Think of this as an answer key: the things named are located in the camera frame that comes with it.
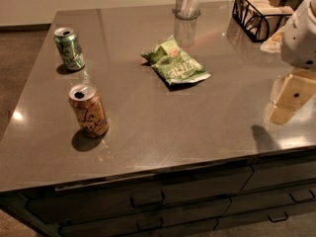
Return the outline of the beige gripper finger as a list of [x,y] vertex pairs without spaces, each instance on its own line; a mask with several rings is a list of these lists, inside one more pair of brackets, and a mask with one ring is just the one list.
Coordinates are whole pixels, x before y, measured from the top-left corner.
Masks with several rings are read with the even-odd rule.
[[286,124],[315,95],[316,71],[293,68],[285,77],[275,80],[268,107],[268,121]]

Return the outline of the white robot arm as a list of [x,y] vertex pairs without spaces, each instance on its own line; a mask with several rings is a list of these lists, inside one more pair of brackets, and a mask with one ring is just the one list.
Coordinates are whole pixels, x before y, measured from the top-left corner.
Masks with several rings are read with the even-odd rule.
[[304,0],[286,22],[280,54],[292,70],[273,85],[268,121],[275,124],[289,122],[316,94],[316,0]]

